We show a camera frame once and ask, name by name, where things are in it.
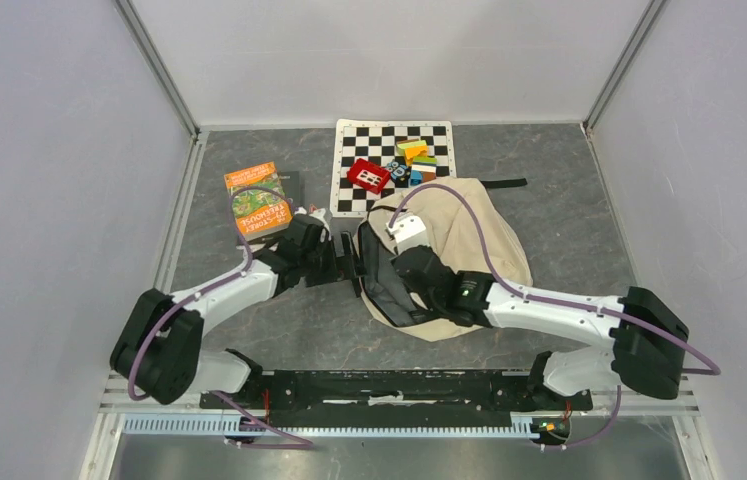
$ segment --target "marbled gray surface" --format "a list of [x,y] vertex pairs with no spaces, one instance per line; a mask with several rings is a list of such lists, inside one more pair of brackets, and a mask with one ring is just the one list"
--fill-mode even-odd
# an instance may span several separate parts
[[[517,232],[535,286],[623,294],[632,284],[594,159],[578,125],[454,128],[459,176],[526,177],[491,199]],[[173,288],[202,283],[241,260],[223,174],[274,161],[302,172],[305,203],[328,207],[333,129],[212,132],[199,172]],[[333,231],[358,220],[333,220]],[[528,368],[570,340],[516,329],[481,330],[428,343],[373,320],[348,282],[297,288],[224,322],[205,348],[241,350],[266,368]]]

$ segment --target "red box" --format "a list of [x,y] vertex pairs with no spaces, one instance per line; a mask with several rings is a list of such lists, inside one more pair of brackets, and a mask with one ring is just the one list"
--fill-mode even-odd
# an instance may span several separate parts
[[372,193],[382,193],[385,185],[391,180],[391,172],[375,163],[358,158],[347,172],[347,180],[353,185]]

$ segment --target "backpack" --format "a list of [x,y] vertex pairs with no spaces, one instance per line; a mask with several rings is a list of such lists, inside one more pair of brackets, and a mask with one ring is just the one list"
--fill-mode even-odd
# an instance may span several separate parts
[[[483,182],[475,178],[442,177],[429,183],[447,185],[464,196],[482,226],[494,267],[507,280],[531,286],[532,275],[520,240],[494,209]],[[516,185],[503,181],[499,186]],[[409,191],[376,201],[356,232],[356,249],[364,266],[360,277],[364,304],[385,325],[430,342],[482,328],[459,326],[427,310],[420,298],[408,291],[391,265],[396,245],[385,226]],[[444,265],[454,272],[490,273],[476,227],[455,196],[440,189],[428,189],[412,197],[405,208],[423,220],[432,251]]]

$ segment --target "black strap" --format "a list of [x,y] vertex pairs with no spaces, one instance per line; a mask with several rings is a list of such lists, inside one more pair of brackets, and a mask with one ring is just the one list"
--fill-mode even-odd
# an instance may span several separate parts
[[510,178],[508,180],[479,180],[479,182],[487,190],[493,190],[495,188],[525,187],[528,184],[525,178]]

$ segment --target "black and white checkered board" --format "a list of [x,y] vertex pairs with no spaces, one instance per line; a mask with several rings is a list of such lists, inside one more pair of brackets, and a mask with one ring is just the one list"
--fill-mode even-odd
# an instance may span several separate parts
[[[335,134],[330,210],[335,217],[364,217],[376,200],[408,187],[411,173],[396,143],[420,138],[429,146],[429,156],[438,164],[437,176],[456,176],[450,122],[366,122],[339,120]],[[392,171],[391,181],[381,195],[353,185],[346,175],[355,160],[362,158]]]

